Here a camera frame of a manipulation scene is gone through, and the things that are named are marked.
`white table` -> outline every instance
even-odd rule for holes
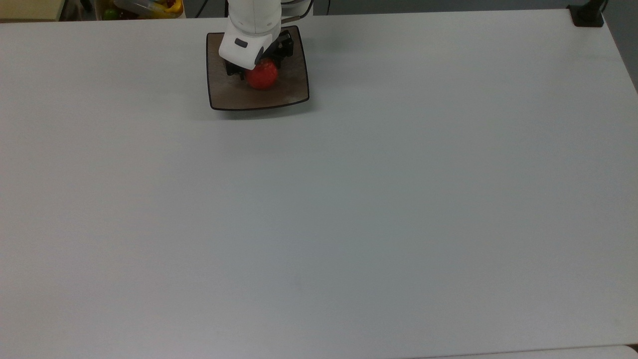
[[[447,356],[448,359],[636,359],[638,355],[626,346],[523,351],[483,355]]]
[[[606,27],[304,19],[310,101],[225,113],[223,24],[0,24],[0,356],[638,342],[638,96]]]

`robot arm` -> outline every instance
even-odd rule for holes
[[[252,70],[281,32],[281,16],[296,15],[310,0],[228,0],[228,23],[219,55]]]

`brown plate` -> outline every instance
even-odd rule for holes
[[[308,71],[304,47],[297,26],[282,27],[288,30],[295,42],[293,55],[281,62],[279,77],[268,90],[251,88],[239,75],[228,76],[224,59],[218,50],[224,33],[206,36],[206,67],[208,72],[208,95],[211,107],[222,111],[245,111],[272,109],[308,101]]]

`red ball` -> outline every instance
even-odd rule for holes
[[[277,66],[272,59],[265,58],[252,70],[246,70],[246,80],[253,89],[269,89],[278,76]]]

